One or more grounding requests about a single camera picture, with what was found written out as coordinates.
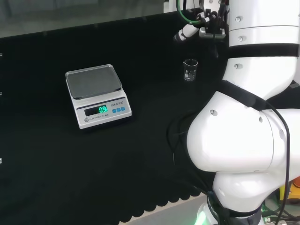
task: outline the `green cable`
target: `green cable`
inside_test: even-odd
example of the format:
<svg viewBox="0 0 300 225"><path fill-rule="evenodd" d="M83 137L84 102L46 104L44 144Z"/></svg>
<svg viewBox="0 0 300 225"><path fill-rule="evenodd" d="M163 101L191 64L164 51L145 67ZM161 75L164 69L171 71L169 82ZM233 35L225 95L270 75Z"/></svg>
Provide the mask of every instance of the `green cable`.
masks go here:
<svg viewBox="0 0 300 225"><path fill-rule="evenodd" d="M180 15L182 16L182 18L183 18L185 21L187 21L188 23L191 23L191 24L200 24L200 22L197 21L197 20L189 20L189 19L187 19L187 18L182 14L182 11L180 10L180 1L179 1L179 0L176 0L176 1L177 1L177 9L178 9Z"/></svg>

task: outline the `black strap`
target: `black strap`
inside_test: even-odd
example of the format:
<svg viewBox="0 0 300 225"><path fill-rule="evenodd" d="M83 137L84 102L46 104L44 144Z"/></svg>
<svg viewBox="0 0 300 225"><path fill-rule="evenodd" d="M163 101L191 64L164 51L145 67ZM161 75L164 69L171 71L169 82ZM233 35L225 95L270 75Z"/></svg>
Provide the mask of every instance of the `black strap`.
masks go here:
<svg viewBox="0 0 300 225"><path fill-rule="evenodd" d="M243 57L299 57L299 44L256 44L229 47L228 58Z"/></svg>
<svg viewBox="0 0 300 225"><path fill-rule="evenodd" d="M247 107L252 107L258 111L266 108L266 102L264 99L234 85L233 83L230 83L229 81L220 81L217 85L217 91L232 97Z"/></svg>

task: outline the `green light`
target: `green light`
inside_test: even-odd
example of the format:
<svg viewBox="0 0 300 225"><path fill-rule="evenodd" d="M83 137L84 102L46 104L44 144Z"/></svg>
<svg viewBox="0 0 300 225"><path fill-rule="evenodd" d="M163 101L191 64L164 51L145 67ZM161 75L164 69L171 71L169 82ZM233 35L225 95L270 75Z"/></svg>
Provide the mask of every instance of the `green light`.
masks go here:
<svg viewBox="0 0 300 225"><path fill-rule="evenodd" d="M206 219L206 215L205 212L200 212L200 214L198 215L198 218L196 220L195 225L202 225L205 222Z"/></svg>
<svg viewBox="0 0 300 225"><path fill-rule="evenodd" d="M102 105L102 106L99 106L99 113L105 113L107 112L107 107L106 105Z"/></svg>

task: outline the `yellow object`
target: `yellow object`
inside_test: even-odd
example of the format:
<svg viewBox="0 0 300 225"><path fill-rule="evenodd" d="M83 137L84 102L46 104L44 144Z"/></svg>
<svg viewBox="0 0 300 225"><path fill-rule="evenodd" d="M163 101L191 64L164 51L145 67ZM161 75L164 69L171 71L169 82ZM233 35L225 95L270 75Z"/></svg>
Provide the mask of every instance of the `yellow object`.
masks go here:
<svg viewBox="0 0 300 225"><path fill-rule="evenodd" d="M285 194L285 187L282 186L280 189L280 200L283 200ZM300 199L300 188L296 187L294 184L291 185L290 193L287 199Z"/></svg>

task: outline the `screw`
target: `screw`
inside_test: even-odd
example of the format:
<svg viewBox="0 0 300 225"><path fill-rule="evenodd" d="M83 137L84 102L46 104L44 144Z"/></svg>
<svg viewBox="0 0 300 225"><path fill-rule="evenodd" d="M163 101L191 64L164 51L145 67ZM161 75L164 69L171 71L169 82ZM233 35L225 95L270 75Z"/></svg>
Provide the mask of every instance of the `screw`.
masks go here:
<svg viewBox="0 0 300 225"><path fill-rule="evenodd" d="M285 134L284 134L283 130L281 130L281 129L279 130L279 136L282 140L285 139Z"/></svg>
<svg viewBox="0 0 300 225"><path fill-rule="evenodd" d="M215 110L213 110L213 109L210 110L210 113L211 113L211 115L213 115L213 116L217 116L217 114L218 114L217 111L215 111Z"/></svg>

